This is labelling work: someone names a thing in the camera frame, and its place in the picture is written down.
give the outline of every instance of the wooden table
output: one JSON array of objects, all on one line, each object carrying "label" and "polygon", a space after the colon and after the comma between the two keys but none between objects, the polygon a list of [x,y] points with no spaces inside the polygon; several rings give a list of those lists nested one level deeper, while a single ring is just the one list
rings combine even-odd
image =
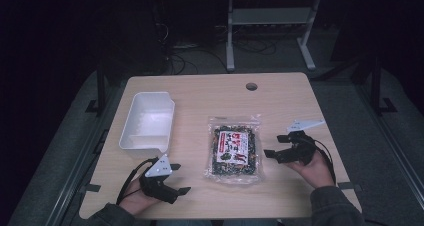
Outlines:
[{"label": "wooden table", "polygon": [[[246,84],[255,83],[255,91]],[[287,134],[294,120],[319,120],[324,116],[307,77],[302,73],[225,74],[198,76],[134,77],[128,81],[103,151],[97,163],[92,185],[99,192],[87,192],[80,216],[88,218],[108,202],[115,203],[125,179],[141,161],[119,148],[119,139],[138,92],[169,92],[175,101],[174,125],[169,158],[182,167],[165,184],[192,187],[174,204],[161,202],[139,215],[149,219],[224,219],[309,217],[309,195],[313,190],[297,173],[263,150],[261,164],[264,180],[256,185],[235,186],[212,182],[204,177],[209,157],[208,116],[249,116],[260,114],[262,149],[282,150],[276,136]],[[321,141],[331,152],[337,181],[349,182],[348,175],[326,124],[305,131]],[[343,190],[359,209],[353,189]]]}]

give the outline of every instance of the white plastic container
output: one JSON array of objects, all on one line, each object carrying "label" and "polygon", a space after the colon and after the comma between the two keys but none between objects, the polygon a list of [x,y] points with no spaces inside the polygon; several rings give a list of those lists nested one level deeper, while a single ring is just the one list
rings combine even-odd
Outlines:
[{"label": "white plastic container", "polygon": [[134,96],[119,147],[135,158],[168,154],[175,103],[168,92]]}]

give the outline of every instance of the cable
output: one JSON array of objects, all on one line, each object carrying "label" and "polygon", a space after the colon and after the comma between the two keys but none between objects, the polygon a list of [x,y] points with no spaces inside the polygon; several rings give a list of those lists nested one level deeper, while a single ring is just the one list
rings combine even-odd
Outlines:
[{"label": "cable", "polygon": [[323,143],[321,143],[320,141],[315,140],[315,139],[314,139],[314,141],[321,144],[321,146],[325,148],[325,150],[327,151],[328,157],[330,158],[331,163],[333,163],[333,158],[331,158],[331,154],[330,154],[330,151],[328,150],[328,148],[325,147],[325,145]]},{"label": "cable", "polygon": [[[176,55],[176,54],[171,55],[171,57],[172,57],[172,56],[175,56],[175,57],[179,58],[179,59],[180,59],[180,61],[177,61],[177,62],[182,62],[182,63],[184,64],[183,68],[182,68],[180,71],[178,71],[177,73],[175,73],[174,75],[178,75],[178,74],[180,74],[180,73],[184,70],[184,68],[185,68],[185,65],[186,65],[186,64],[190,64],[190,65],[192,65],[192,66],[194,67],[194,69],[196,70],[196,74],[199,74],[199,69],[197,68],[197,66],[196,66],[194,63],[189,62],[189,61],[185,60],[184,58],[182,58],[181,56]],[[173,67],[173,63],[172,63],[171,73],[173,73],[173,70],[174,70],[174,67]]]},{"label": "cable", "polygon": [[178,56],[178,55],[172,55],[172,56],[175,56],[175,57],[180,58],[180,59],[181,59],[181,61],[179,61],[179,62],[182,62],[182,63],[183,63],[183,66],[181,67],[180,71],[178,71],[178,72],[174,73],[174,72],[173,72],[173,71],[174,71],[174,63],[173,63],[173,61],[172,61],[172,70],[171,70],[171,74],[172,74],[172,75],[179,75],[181,72],[183,72],[183,71],[184,71],[186,63],[185,63],[184,59],[183,59],[183,58],[181,58],[180,56]]},{"label": "cable", "polygon": [[223,29],[224,29],[224,31],[223,31],[223,32],[217,32],[217,33],[218,33],[218,35],[219,35],[219,36],[226,36],[226,35],[227,35],[227,32],[228,32],[228,28],[227,28],[227,26],[226,26],[226,25],[216,25],[216,26],[215,26],[215,29],[221,29],[221,28],[223,28]]},{"label": "cable", "polygon": [[135,191],[132,191],[131,193],[129,193],[129,194],[127,194],[127,195],[124,195],[124,197],[122,198],[122,199],[124,199],[124,198],[126,198],[126,197],[128,197],[128,196],[130,196],[130,195],[133,195],[133,194],[135,194],[135,193],[137,193],[138,191],[140,191],[141,190],[141,188],[139,188],[139,189],[137,189],[137,190],[135,190]]},{"label": "cable", "polygon": [[133,169],[133,171],[131,171],[130,175],[128,176],[127,180],[125,180],[124,185],[122,185],[121,191],[119,192],[118,198],[116,199],[116,204],[119,205],[119,203],[121,203],[122,199],[124,199],[124,193],[128,188],[128,185],[131,183],[132,179],[134,178],[134,176],[137,174],[137,171],[146,163],[153,163],[155,162],[155,160],[157,160],[157,158],[154,159],[148,159],[144,162],[142,162],[141,164],[139,164],[137,166],[137,168]]},{"label": "cable", "polygon": [[[263,48],[255,48],[253,46],[251,46],[249,44],[249,40],[247,43],[243,44],[240,41],[235,41],[234,42],[234,46],[236,46],[238,49],[243,50],[245,52],[249,52],[249,53],[257,53],[257,54],[261,54],[261,55],[272,55],[275,54],[275,52],[277,52],[277,46],[276,43],[271,42],[270,45],[268,45],[266,42],[262,41],[262,40],[250,40],[250,42],[258,42],[258,43],[262,43],[263,44]],[[272,52],[270,53],[264,53],[264,51],[268,50],[272,48]]]},{"label": "cable", "polygon": [[164,43],[169,36],[169,28],[168,26],[166,26],[166,24],[163,24],[163,23],[156,23],[156,26],[162,26],[166,30],[166,33],[165,33],[165,36],[163,36],[163,39],[159,40],[160,43]]},{"label": "cable", "polygon": [[204,50],[204,49],[186,50],[186,51],[182,51],[182,52],[179,52],[179,53],[175,53],[175,55],[176,55],[176,54],[187,53],[187,52],[204,52],[204,53],[208,53],[208,54],[210,54],[210,55],[214,56],[215,58],[217,58],[217,59],[219,60],[219,62],[221,63],[221,65],[222,65],[222,66],[224,66],[225,71],[227,71],[227,66],[224,64],[224,62],[221,60],[221,58],[220,58],[218,55],[216,55],[216,54],[214,54],[214,53],[212,53],[212,52],[209,52],[209,51],[207,51],[207,50]]}]

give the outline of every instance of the plastic bag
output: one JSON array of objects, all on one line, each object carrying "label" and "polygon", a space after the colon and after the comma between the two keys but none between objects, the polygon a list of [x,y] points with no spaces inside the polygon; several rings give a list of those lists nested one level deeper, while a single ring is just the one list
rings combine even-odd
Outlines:
[{"label": "plastic bag", "polygon": [[205,176],[215,182],[252,184],[262,179],[257,116],[209,117]]}]

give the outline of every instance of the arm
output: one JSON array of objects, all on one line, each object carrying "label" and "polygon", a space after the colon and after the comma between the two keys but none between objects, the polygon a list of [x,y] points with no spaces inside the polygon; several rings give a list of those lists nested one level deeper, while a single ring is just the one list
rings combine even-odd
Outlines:
[{"label": "arm", "polygon": [[334,185],[324,157],[318,151],[308,165],[292,162],[286,166],[315,188],[311,194],[312,225],[364,225],[361,213]]},{"label": "arm", "polygon": [[159,202],[158,199],[144,195],[140,190],[139,179],[133,180],[125,192],[126,197],[119,205],[106,206],[87,220],[89,226],[127,226],[133,225],[135,215]]}]

